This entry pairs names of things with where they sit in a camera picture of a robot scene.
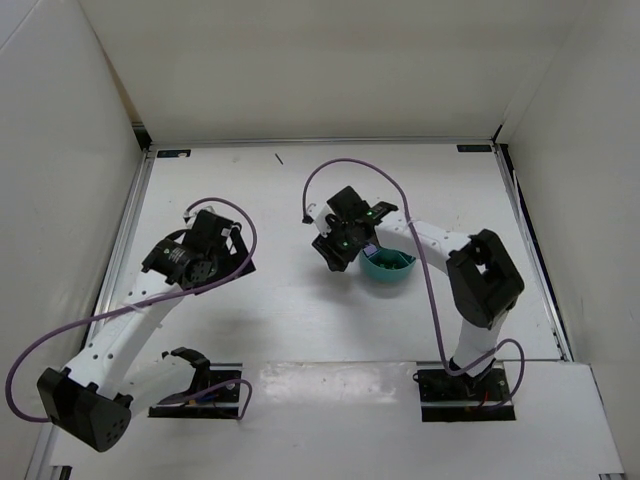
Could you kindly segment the lavender square lego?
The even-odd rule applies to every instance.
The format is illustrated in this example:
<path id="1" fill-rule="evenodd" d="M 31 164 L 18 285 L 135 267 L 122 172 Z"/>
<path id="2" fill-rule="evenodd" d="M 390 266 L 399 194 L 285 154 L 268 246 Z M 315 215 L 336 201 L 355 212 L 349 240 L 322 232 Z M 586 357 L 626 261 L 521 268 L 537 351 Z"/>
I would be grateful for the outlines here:
<path id="1" fill-rule="evenodd" d="M 363 249 L 363 253 L 367 257 L 374 255 L 376 252 L 377 252 L 377 247 L 375 245 L 368 245 Z"/>

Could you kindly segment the green square lego brick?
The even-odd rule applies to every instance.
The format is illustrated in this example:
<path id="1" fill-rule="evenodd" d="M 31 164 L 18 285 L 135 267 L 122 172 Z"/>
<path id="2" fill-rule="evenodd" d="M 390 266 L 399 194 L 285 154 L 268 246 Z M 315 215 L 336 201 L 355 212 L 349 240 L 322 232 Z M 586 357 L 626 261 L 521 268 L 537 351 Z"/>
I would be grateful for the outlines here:
<path id="1" fill-rule="evenodd" d="M 398 263 L 394 259 L 382 259 L 378 262 L 380 268 L 395 270 L 398 268 Z"/>

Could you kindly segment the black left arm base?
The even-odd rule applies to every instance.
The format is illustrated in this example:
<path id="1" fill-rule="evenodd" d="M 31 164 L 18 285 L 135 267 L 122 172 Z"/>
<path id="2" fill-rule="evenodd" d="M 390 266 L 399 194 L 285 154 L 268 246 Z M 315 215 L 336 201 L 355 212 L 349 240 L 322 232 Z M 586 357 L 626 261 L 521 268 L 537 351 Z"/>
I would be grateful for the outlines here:
<path id="1" fill-rule="evenodd" d="M 212 364 L 205 387 L 242 377 L 241 363 Z M 241 385 L 225 386 L 197 400 L 171 405 L 156 405 L 148 409 L 149 418 L 234 420 L 240 413 Z"/>

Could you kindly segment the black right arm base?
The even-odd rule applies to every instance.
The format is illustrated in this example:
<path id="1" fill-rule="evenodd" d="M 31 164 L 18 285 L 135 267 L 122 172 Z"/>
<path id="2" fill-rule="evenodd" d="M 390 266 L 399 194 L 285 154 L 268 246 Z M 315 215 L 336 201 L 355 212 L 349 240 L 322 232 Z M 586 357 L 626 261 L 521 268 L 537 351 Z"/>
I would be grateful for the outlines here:
<path id="1" fill-rule="evenodd" d="M 505 369 L 493 367 L 479 382 L 449 376 L 442 368 L 413 375 L 423 423 L 511 422 L 516 420 Z"/>

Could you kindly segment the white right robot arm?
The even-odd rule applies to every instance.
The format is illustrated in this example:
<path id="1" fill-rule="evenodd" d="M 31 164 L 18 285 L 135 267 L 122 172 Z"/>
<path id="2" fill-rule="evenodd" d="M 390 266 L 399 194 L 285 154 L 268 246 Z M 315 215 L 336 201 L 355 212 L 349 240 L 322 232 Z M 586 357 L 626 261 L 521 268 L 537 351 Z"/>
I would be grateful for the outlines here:
<path id="1" fill-rule="evenodd" d="M 312 246 L 333 272 L 345 271 L 371 245 L 415 258 L 424 273 L 446 275 L 462 318 L 447 373 L 471 385 L 488 375 L 502 325 L 525 287 L 498 234 L 461 234 L 411 220 L 392 203 L 371 206 L 350 186 L 322 206 L 308 205 L 303 222 L 317 228 Z"/>

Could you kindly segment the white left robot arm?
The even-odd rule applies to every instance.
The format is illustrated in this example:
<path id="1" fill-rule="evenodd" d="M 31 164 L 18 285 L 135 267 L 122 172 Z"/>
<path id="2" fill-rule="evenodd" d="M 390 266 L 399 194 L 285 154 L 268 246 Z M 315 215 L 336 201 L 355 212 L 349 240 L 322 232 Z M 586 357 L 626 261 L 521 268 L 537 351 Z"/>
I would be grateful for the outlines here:
<path id="1" fill-rule="evenodd" d="M 211 208 L 187 215 L 185 222 L 143 260 L 124 313 L 106 321 L 62 368 L 46 369 L 37 381 L 48 420 L 97 452 L 115 446 L 139 413 L 209 399 L 230 384 L 214 383 L 210 360 L 186 347 L 132 366 L 183 299 L 255 269 L 239 223 Z"/>

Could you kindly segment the teal round divided container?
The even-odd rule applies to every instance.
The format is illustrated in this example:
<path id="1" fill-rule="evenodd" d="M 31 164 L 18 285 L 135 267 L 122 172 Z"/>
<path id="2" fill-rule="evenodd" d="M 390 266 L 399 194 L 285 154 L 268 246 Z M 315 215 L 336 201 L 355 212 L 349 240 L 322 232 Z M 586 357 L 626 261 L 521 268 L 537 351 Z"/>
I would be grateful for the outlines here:
<path id="1" fill-rule="evenodd" d="M 394 259 L 398 268 L 388 270 L 380 268 L 378 262 L 382 259 Z M 367 257 L 363 250 L 359 254 L 359 264 L 362 273 L 370 280 L 384 284 L 398 284 L 406 280 L 416 264 L 416 258 L 404 252 L 377 247 L 377 252 Z"/>

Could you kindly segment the blue left corner label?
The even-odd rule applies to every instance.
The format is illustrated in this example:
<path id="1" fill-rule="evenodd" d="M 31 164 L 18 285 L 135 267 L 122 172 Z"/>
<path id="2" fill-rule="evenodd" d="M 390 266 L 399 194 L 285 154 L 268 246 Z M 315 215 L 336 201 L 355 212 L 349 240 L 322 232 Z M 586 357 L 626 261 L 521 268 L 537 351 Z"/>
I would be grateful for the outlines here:
<path id="1" fill-rule="evenodd" d="M 171 159 L 171 158 L 189 158 L 191 155 L 190 149 L 165 149 L 158 150 L 156 157 L 158 159 Z"/>

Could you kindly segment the blue corner label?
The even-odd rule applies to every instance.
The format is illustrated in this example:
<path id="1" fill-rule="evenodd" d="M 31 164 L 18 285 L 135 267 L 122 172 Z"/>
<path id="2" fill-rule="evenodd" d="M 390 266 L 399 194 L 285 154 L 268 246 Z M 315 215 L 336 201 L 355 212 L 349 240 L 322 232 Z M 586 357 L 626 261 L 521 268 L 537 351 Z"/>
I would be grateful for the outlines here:
<path id="1" fill-rule="evenodd" d="M 490 153 L 492 147 L 487 144 L 458 144 L 456 146 L 459 153 Z"/>
<path id="2" fill-rule="evenodd" d="M 171 158 L 189 158 L 191 155 L 190 149 L 165 149 L 158 150 L 156 157 L 158 159 L 171 159 Z"/>

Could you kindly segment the blue right corner label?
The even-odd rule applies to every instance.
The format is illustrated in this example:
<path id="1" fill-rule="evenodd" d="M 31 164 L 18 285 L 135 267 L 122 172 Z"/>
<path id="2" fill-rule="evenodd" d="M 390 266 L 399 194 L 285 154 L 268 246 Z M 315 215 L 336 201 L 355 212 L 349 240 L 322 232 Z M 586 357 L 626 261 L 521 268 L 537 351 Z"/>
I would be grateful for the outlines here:
<path id="1" fill-rule="evenodd" d="M 492 147 L 487 144 L 458 144 L 456 146 L 459 153 L 490 153 Z"/>

